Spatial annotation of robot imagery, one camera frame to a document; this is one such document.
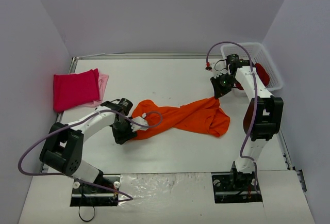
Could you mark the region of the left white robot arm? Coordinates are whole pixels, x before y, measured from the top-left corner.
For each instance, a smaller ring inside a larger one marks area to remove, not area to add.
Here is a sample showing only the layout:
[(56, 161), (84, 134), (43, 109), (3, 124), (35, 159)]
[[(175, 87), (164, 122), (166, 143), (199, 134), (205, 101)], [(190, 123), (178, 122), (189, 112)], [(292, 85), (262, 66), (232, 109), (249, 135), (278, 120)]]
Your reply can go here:
[(88, 115), (89, 120), (84, 123), (76, 121), (78, 125), (75, 127), (61, 131), (70, 124), (53, 124), (49, 132), (57, 133), (46, 139), (39, 160), (66, 176), (85, 181), (85, 186), (92, 192), (100, 191), (103, 186), (114, 188), (101, 170), (82, 160), (83, 145), (107, 126), (112, 128), (115, 143), (119, 145), (137, 137), (129, 122), (131, 118), (121, 116), (127, 117), (132, 106), (133, 103), (125, 98), (118, 103), (106, 101)]

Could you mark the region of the magenta folded t shirt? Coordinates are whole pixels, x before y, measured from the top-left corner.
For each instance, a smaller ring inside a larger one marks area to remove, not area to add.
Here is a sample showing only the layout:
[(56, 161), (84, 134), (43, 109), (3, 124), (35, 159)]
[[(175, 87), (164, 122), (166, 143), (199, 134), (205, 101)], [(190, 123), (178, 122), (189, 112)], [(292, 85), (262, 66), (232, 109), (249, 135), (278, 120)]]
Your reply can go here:
[(53, 76), (53, 110), (61, 113), (100, 99), (98, 69)]

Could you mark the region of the white plastic basket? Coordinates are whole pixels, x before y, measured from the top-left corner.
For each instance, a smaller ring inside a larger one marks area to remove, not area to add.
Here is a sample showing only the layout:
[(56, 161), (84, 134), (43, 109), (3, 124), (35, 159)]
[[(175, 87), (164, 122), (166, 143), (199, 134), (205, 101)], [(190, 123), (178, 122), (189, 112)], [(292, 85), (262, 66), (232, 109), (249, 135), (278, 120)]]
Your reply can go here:
[[(240, 43), (240, 45), (243, 46), (249, 52), (252, 62), (254, 64), (261, 64), (269, 75), (270, 82), (266, 86), (266, 88), (270, 92), (282, 89), (284, 84), (282, 77), (265, 47), (258, 42), (244, 42)], [(244, 52), (243, 49), (241, 49), (240, 47), (233, 44), (222, 45), (220, 50), (223, 58), (230, 54), (238, 54), (239, 58), (248, 59), (246, 52)]]

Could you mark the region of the orange t shirt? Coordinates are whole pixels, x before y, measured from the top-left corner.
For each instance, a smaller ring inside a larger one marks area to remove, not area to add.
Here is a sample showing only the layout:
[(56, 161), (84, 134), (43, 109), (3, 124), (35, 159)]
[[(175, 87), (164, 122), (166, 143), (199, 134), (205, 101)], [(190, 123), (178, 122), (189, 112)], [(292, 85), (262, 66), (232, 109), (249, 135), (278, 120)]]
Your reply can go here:
[(198, 100), (180, 107), (157, 106), (151, 100), (141, 101), (134, 109), (132, 117), (147, 114), (148, 124), (156, 127), (137, 132), (137, 140), (148, 139), (171, 128), (221, 137), (230, 124), (230, 117), (220, 108), (220, 101), (213, 97)]

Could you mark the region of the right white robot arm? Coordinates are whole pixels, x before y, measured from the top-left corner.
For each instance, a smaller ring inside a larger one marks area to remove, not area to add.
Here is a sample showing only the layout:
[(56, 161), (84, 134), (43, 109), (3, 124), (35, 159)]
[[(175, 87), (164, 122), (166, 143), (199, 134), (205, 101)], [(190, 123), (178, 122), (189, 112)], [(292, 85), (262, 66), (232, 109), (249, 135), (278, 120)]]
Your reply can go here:
[(225, 96), (239, 84), (250, 102), (243, 119), (246, 137), (228, 177), (232, 188), (241, 189), (256, 177), (256, 162), (264, 146), (279, 132), (284, 102), (266, 88), (250, 60), (231, 54), (224, 61), (227, 72), (214, 73), (210, 79), (214, 97)]

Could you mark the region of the dark red t shirt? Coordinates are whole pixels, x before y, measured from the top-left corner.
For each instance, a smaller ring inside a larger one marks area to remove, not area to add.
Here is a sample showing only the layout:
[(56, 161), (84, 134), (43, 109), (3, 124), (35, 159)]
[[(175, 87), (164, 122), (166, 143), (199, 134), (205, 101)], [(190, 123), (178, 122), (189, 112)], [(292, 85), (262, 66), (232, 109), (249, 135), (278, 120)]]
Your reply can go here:
[(270, 82), (270, 77), (269, 77), (268, 73), (266, 72), (266, 70), (259, 63), (254, 64), (254, 67), (256, 68), (257, 74), (258, 74), (259, 78), (261, 79), (262, 83), (265, 86), (268, 86), (268, 84)]

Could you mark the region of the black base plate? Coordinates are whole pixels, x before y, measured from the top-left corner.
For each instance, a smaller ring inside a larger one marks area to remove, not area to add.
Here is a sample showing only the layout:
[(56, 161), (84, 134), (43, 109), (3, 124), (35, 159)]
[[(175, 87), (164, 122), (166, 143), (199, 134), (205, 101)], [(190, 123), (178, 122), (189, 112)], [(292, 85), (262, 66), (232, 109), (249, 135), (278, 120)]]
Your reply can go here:
[(236, 178), (229, 172), (212, 173), (211, 180), (215, 204), (262, 202), (253, 173), (238, 174)]
[(113, 192), (81, 183), (76, 179), (73, 182), (70, 207), (106, 207), (117, 206), (118, 195)]

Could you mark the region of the pink folded t shirt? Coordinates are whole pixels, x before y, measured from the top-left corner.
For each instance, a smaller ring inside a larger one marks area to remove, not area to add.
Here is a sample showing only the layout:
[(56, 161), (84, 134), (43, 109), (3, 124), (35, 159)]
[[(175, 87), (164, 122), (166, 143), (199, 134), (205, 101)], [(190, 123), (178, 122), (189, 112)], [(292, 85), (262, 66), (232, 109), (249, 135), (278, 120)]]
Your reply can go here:
[(86, 103), (86, 104), (84, 104), (84, 107), (97, 107), (103, 102), (108, 79), (109, 79), (109, 75), (99, 73), (98, 88), (99, 88), (99, 92), (100, 92), (100, 99), (97, 101), (92, 101), (90, 103)]

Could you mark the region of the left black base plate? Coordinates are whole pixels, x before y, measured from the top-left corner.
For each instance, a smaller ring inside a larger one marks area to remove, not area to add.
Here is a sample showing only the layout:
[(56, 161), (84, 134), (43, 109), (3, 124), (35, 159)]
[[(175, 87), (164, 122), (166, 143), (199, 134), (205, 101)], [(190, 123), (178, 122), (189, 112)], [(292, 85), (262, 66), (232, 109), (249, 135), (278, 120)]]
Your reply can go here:
[(106, 207), (117, 206), (118, 195), (113, 192), (81, 183), (76, 179), (73, 182), (70, 207)]

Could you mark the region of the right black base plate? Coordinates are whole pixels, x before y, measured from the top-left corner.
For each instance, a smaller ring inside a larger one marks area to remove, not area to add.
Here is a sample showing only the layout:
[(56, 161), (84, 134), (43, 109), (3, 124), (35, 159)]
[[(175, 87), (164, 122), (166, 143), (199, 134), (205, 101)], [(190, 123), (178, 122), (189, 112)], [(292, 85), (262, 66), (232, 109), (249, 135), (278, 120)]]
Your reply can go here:
[(229, 172), (212, 173), (211, 180), (215, 204), (262, 202), (253, 173), (238, 174), (236, 178)]

